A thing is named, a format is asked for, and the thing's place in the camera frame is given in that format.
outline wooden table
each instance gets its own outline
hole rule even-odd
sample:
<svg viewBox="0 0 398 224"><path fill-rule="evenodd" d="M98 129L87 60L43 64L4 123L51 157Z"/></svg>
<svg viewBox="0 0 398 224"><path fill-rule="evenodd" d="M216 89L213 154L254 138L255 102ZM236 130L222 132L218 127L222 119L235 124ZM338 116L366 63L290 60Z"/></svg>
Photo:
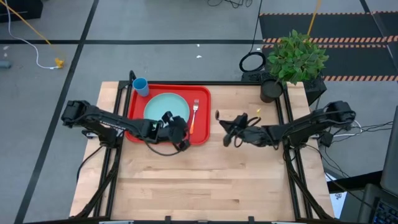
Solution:
<svg viewBox="0 0 398 224"><path fill-rule="evenodd" d="M117 82L103 82L97 106L113 111ZM225 132L214 118L234 119L246 112L256 116L261 108L261 124L278 124L275 103L260 100L260 86L207 86L211 92L211 135L201 146L172 157L162 157L145 144L124 139L118 181L111 218L113 220L236 220L292 221L294 214L288 175L282 159L282 146L240 148L223 147ZM294 118L309 114L302 83L289 85ZM121 102L121 114L124 101ZM316 141L309 145L317 147ZM98 140L88 140L85 157L98 147ZM167 144L158 151L174 152ZM309 191L325 211L333 216L329 192L319 153L304 148L302 162ZM98 188L104 150L89 160L81 170L70 215L76 215ZM297 189L301 216L305 217L302 194ZM101 214L104 214L104 193Z"/></svg>

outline red tray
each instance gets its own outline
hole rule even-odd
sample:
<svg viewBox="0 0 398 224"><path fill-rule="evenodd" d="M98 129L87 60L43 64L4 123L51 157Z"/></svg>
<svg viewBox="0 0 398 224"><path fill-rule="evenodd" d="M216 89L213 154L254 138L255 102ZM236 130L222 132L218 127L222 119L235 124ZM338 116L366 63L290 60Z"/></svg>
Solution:
<svg viewBox="0 0 398 224"><path fill-rule="evenodd" d="M199 99L199 109L195 115L195 127L190 136L190 142L193 145L205 143L210 136L211 97L209 90L203 86L150 84L149 95L146 97L141 97L134 91L130 102L129 119L144 118L146 104L161 93L175 93L187 101L190 108L188 127L191 126L192 122L193 101ZM127 138L133 142L142 142L130 133L127 133Z"/></svg>

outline green plant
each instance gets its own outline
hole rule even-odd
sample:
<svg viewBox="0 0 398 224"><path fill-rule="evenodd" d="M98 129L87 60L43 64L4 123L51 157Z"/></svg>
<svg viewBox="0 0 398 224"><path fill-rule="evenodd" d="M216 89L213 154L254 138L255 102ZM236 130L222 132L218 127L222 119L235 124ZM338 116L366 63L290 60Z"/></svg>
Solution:
<svg viewBox="0 0 398 224"><path fill-rule="evenodd" d="M294 85L316 78L325 68L323 63L329 56L325 55L326 49L319 49L309 38L296 30L289 33L289 37L282 37L268 56L270 74L283 84L291 82Z"/></svg>

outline light blue plate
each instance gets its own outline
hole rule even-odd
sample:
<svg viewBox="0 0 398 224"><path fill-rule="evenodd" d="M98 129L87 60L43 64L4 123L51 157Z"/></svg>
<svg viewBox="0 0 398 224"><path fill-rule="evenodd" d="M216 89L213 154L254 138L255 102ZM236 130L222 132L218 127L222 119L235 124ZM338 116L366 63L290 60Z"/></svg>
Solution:
<svg viewBox="0 0 398 224"><path fill-rule="evenodd" d="M162 119L162 116L167 111L170 111L173 116L180 116L185 122L188 122L188 103L175 93L162 93L153 97L145 106L144 118L158 121Z"/></svg>

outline fork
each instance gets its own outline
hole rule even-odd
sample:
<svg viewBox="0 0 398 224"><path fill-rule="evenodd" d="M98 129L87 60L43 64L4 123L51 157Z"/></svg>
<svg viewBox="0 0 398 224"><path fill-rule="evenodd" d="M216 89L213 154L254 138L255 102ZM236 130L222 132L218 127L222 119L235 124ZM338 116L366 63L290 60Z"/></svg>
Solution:
<svg viewBox="0 0 398 224"><path fill-rule="evenodd" d="M194 100L193 101L193 117L192 117L192 124L191 128L189 130L189 134L193 134L193 122L195 121L195 114L197 113L197 110L199 109L199 100Z"/></svg>

